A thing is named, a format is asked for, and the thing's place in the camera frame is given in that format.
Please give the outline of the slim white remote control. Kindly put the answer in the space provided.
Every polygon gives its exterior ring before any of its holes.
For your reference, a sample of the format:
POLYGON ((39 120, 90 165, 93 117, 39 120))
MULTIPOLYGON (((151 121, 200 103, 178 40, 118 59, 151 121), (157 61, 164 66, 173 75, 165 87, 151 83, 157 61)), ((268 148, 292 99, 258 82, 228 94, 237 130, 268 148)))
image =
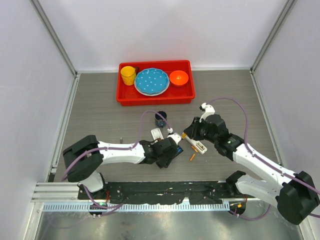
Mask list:
POLYGON ((207 148, 198 140, 190 139, 188 136, 185 137, 185 139, 200 153, 204 154, 207 152, 207 148))

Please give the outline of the black remote control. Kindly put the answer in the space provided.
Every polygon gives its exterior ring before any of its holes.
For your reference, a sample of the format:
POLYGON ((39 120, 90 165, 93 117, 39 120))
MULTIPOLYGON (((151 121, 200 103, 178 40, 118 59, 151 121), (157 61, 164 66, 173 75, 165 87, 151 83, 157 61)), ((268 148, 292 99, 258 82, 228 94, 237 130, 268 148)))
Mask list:
POLYGON ((178 145, 177 146, 177 153, 175 156, 178 156, 179 154, 181 154, 183 152, 183 149, 178 145))

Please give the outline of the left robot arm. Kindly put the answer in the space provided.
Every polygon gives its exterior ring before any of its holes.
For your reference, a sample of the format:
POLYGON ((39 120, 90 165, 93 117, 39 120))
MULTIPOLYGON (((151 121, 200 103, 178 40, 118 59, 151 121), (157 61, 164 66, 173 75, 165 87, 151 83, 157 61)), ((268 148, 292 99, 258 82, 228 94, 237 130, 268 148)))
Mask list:
POLYGON ((100 200, 107 192, 103 176, 97 171, 100 166, 131 163, 167 168, 178 154, 181 140, 180 135, 173 133, 160 140, 111 144, 88 135, 62 152, 66 170, 61 179, 81 183, 93 198, 100 200))

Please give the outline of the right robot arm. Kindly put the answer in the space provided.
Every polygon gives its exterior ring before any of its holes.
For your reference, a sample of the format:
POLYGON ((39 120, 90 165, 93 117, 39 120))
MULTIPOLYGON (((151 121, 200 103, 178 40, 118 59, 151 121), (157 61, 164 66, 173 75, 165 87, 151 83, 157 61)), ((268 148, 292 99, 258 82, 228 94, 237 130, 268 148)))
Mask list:
POLYGON ((218 114, 195 117, 183 135, 195 141, 211 142, 217 152, 254 172, 257 180, 241 171, 227 179, 226 193, 258 198, 277 208, 288 222, 299 225, 320 204, 319 190, 305 171, 296 173, 254 150, 242 137, 230 133, 218 114))

